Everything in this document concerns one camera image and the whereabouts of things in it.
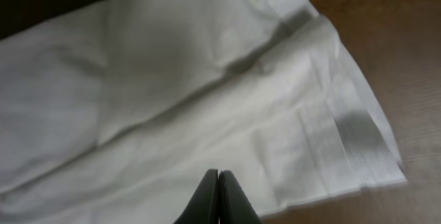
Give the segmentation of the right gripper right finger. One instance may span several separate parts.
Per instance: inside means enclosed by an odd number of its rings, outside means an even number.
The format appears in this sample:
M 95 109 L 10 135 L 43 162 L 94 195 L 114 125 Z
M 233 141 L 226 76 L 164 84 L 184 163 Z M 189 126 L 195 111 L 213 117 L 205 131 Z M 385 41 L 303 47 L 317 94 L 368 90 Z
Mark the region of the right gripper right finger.
M 220 173 L 220 212 L 222 224 L 263 224 L 231 171 Z

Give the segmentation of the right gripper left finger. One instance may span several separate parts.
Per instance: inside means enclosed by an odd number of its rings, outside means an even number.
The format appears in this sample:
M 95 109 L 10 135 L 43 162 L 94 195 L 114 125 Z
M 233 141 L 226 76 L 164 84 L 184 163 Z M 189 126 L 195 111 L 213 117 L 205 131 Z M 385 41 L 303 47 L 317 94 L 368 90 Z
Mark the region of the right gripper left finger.
M 174 224 L 218 224 L 218 170 L 206 171 Z

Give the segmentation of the white t-shirt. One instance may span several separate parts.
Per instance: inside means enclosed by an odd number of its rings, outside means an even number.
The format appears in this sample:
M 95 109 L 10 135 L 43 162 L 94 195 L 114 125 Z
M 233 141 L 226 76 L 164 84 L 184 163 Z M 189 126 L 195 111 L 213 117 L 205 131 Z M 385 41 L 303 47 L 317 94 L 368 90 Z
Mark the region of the white t-shirt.
M 309 0 L 105 0 L 1 41 L 2 223 L 172 223 L 210 169 L 259 216 L 406 182 Z

